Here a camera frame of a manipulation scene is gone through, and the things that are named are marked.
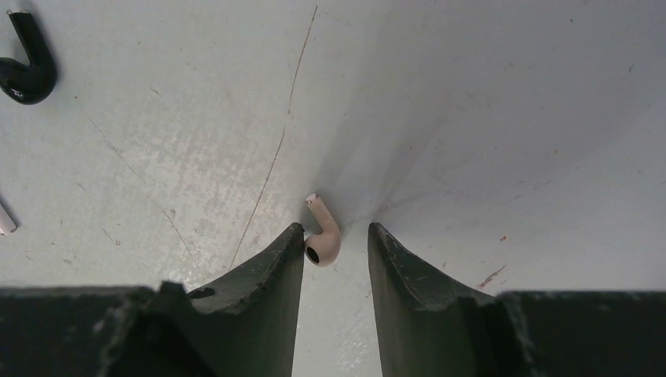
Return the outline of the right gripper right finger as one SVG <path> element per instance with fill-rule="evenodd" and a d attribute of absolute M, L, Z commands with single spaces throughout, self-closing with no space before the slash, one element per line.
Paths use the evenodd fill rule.
<path fill-rule="evenodd" d="M 385 376 L 662 376 L 662 291 L 468 287 L 368 228 L 368 269 Z"/>

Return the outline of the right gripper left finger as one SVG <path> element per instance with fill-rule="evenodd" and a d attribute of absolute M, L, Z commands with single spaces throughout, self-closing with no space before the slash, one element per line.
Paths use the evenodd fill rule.
<path fill-rule="evenodd" d="M 4 376 L 289 376 L 304 230 L 192 291 L 3 287 Z"/>

